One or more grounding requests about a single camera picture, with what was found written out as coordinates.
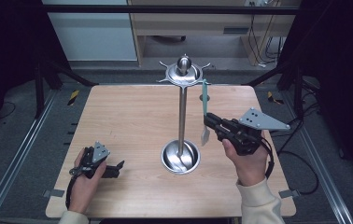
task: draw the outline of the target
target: round metal base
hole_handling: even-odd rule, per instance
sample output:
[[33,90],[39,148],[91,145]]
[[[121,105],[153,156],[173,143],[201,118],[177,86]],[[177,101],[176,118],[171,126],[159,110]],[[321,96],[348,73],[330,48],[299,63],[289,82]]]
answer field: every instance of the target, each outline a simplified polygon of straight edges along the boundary
[[177,175],[188,174],[198,166],[200,162],[199,148],[191,141],[185,140],[182,155],[178,155],[179,141],[173,140],[162,148],[162,164]]

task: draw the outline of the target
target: wooden tabletop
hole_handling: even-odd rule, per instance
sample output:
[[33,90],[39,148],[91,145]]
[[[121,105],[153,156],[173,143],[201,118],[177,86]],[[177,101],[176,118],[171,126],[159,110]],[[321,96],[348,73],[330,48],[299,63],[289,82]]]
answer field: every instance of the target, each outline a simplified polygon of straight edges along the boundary
[[[201,93],[201,85],[188,87],[185,125],[185,139],[199,148],[201,161],[193,172],[175,175],[163,167],[161,151],[178,138],[179,87],[93,87],[54,188],[66,191],[78,153],[99,141],[111,152],[108,165],[125,163],[119,178],[101,180],[89,217],[240,217],[237,175],[214,131],[201,146]],[[248,86],[210,85],[208,95],[208,112],[225,119],[238,119],[252,106],[260,110],[255,91]],[[273,145],[267,131],[265,137]],[[276,154],[268,183],[276,196],[288,189]],[[65,194],[50,197],[48,217],[60,217],[66,210]],[[293,200],[282,199],[282,216],[295,212]]]

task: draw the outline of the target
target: metal frame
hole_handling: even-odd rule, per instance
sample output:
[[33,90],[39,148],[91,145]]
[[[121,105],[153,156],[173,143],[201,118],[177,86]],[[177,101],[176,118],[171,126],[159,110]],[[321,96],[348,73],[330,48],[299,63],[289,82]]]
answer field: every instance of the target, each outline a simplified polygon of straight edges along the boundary
[[[281,95],[282,95],[282,98],[285,100],[286,105],[288,106],[289,112],[291,113],[292,116],[294,116],[295,113],[294,113],[293,103],[292,103],[290,94],[287,94],[284,91],[282,91]],[[331,174],[329,173],[324,162],[320,158],[317,152],[317,149],[314,146],[314,143],[311,141],[308,131],[303,126],[299,133],[302,138],[302,141],[305,144],[305,149],[306,149],[308,158],[310,159],[311,163],[313,164],[313,168],[316,170],[318,174],[319,182],[325,192],[325,195],[328,198],[328,201],[331,205],[334,215],[336,216],[339,223],[352,224],[353,218],[350,215],[348,208],[346,207],[346,204],[339,190],[334,184]]]
[[223,6],[118,6],[118,5],[21,5],[22,9],[42,9],[61,13],[174,13],[300,15],[318,10],[299,7],[223,7]]
[[19,150],[14,156],[13,161],[5,171],[5,174],[2,177],[2,180],[0,181],[0,207],[4,199],[6,198],[11,186],[13,185],[13,182],[16,179],[17,174],[19,173],[19,170],[21,169],[26,156],[31,150],[31,146],[34,143],[38,133],[40,132],[46,117],[48,116],[48,113],[51,109],[51,106],[57,93],[57,91],[50,91],[50,95],[48,96],[46,102],[47,106],[44,108],[41,116],[38,119],[34,120],[34,123],[28,131],[28,134],[25,135],[25,138],[22,141]]

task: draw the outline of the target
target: sleeve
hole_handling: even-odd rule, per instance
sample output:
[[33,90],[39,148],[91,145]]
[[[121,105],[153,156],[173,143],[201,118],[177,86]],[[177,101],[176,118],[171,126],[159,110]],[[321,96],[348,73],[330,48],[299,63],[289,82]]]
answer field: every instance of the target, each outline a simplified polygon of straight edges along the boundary
[[237,182],[242,203],[242,223],[284,223],[281,216],[281,200],[274,196],[267,185],[267,179],[244,187]]
[[88,224],[89,220],[80,213],[66,211],[60,219],[59,224]]

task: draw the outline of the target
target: human hand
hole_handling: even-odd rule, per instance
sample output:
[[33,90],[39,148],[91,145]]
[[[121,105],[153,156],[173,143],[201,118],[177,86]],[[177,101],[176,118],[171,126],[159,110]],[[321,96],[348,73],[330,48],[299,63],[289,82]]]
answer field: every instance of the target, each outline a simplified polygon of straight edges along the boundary
[[239,156],[228,139],[222,140],[226,156],[234,163],[235,170],[243,186],[252,186],[265,177],[268,152],[260,146],[252,155]]
[[[84,148],[78,154],[75,160],[75,167],[79,166],[81,158],[83,157]],[[106,169],[106,162],[103,161],[95,171],[94,176],[89,179],[85,175],[80,175],[72,188],[71,203],[68,211],[77,212],[83,214],[89,207],[92,197],[97,191],[98,183],[100,182],[101,176],[104,174]]]

